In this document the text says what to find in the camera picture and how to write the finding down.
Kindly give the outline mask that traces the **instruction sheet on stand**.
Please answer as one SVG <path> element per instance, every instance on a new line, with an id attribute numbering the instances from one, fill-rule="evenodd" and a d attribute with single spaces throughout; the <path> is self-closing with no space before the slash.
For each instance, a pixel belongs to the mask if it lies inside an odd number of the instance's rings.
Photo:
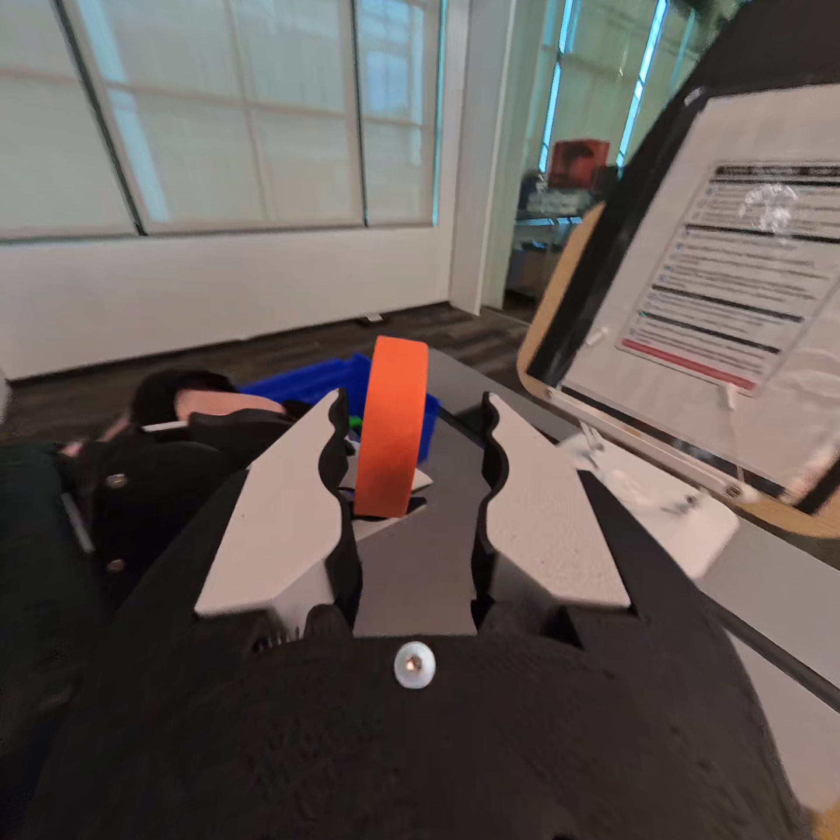
<path id="1" fill-rule="evenodd" d="M 620 181 L 576 267 L 548 342 L 528 372 L 562 392 L 628 422 L 761 494 L 814 515 L 838 491 L 838 458 L 803 499 L 789 503 L 772 485 L 733 463 L 609 406 L 565 390 L 560 380 L 590 333 L 595 315 L 692 123 L 714 98 L 838 84 L 838 2 L 747 2 L 725 22 L 688 78 L 655 119 Z"/>

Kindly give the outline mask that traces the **white framed glass door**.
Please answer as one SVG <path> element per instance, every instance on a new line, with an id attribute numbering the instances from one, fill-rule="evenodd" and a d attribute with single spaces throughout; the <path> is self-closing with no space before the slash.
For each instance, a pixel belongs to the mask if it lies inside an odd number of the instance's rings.
<path id="1" fill-rule="evenodd" d="M 189 343 L 238 340 L 445 301 L 455 238 L 470 2 L 446 2 L 436 223 L 326 233 L 166 238 L 150 243 L 165 320 L 198 302 Z"/>

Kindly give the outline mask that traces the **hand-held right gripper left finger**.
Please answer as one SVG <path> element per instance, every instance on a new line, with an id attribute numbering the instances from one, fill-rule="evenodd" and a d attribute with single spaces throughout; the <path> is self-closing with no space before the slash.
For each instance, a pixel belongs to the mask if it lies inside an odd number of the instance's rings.
<path id="1" fill-rule="evenodd" d="M 201 618 L 264 613 L 304 634 L 329 606 L 351 634 L 363 575 L 350 504 L 348 398 L 330 391 L 253 461 L 194 605 Z"/>

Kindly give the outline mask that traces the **blue plastic bin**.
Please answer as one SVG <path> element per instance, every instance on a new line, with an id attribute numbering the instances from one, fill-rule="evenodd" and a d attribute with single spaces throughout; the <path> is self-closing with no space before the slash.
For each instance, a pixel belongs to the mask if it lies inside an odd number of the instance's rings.
<path id="1" fill-rule="evenodd" d="M 354 353 L 349 359 L 331 359 L 294 371 L 276 374 L 241 385 L 247 395 L 261 396 L 275 403 L 299 401 L 316 405 L 332 391 L 343 389 L 348 412 L 365 420 L 369 385 L 373 381 L 374 417 L 394 424 L 408 422 L 418 436 L 416 462 L 428 457 L 440 410 L 440 401 L 430 393 L 420 403 L 421 386 L 427 385 L 428 347 L 425 343 L 380 338 L 373 358 Z"/>

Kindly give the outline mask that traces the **clear-sleeved instruction sheet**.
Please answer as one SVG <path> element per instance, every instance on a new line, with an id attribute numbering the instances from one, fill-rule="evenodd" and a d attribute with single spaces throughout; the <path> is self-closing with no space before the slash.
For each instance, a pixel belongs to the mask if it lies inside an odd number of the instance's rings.
<path id="1" fill-rule="evenodd" d="M 796 503 L 838 458 L 838 84 L 714 98 L 562 387 Z"/>

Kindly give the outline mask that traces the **dark red box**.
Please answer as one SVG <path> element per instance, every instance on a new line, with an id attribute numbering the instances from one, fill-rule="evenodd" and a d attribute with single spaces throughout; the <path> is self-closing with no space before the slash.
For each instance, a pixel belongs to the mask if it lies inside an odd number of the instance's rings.
<path id="1" fill-rule="evenodd" d="M 559 140 L 552 147 L 547 169 L 548 187 L 590 191 L 610 153 L 609 141 Z"/>

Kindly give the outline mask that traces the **person's left hand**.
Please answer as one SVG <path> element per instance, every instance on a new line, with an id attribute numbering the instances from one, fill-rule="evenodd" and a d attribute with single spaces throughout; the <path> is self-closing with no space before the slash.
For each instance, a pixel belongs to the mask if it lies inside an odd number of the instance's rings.
<path id="1" fill-rule="evenodd" d="M 174 399 L 175 419 L 186 423 L 193 414 L 224 417 L 239 411 L 266 411 L 284 416 L 285 407 L 263 396 L 185 388 Z"/>

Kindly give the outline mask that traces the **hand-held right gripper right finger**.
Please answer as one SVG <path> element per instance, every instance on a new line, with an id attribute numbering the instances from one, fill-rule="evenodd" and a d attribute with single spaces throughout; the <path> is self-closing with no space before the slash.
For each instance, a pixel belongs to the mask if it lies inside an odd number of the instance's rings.
<path id="1" fill-rule="evenodd" d="M 485 444 L 471 555 L 476 629 L 505 605 L 527 632 L 549 634 L 569 608 L 632 607 L 573 461 L 501 397 L 480 405 Z"/>

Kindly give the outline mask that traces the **white stand base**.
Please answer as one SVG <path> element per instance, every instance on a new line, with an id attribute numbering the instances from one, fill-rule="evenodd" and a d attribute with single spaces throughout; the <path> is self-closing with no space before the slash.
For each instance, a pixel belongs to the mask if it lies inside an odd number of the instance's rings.
<path id="1" fill-rule="evenodd" d="M 705 490 L 594 432 L 558 447 L 577 469 L 591 472 L 694 581 L 706 575 L 739 527 L 737 515 Z"/>

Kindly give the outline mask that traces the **orange tape roll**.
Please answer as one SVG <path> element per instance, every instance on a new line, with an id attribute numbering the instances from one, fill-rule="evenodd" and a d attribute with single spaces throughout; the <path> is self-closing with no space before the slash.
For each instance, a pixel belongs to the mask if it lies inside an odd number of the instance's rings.
<path id="1" fill-rule="evenodd" d="M 377 339 L 362 416 L 353 492 L 361 518 L 402 518 L 412 495 L 424 424 L 428 348 Z"/>

